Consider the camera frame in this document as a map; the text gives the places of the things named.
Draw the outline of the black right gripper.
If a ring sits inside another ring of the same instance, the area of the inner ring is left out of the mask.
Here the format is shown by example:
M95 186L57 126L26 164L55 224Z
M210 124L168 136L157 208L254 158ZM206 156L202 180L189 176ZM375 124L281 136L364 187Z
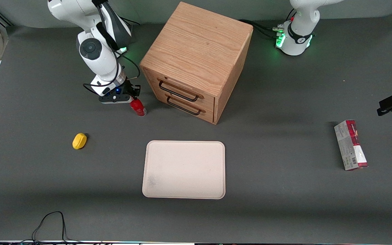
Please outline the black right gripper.
M141 86L132 85L131 82L123 82L120 86L114 88L114 95L129 95L129 102L137 100L137 96L140 96Z

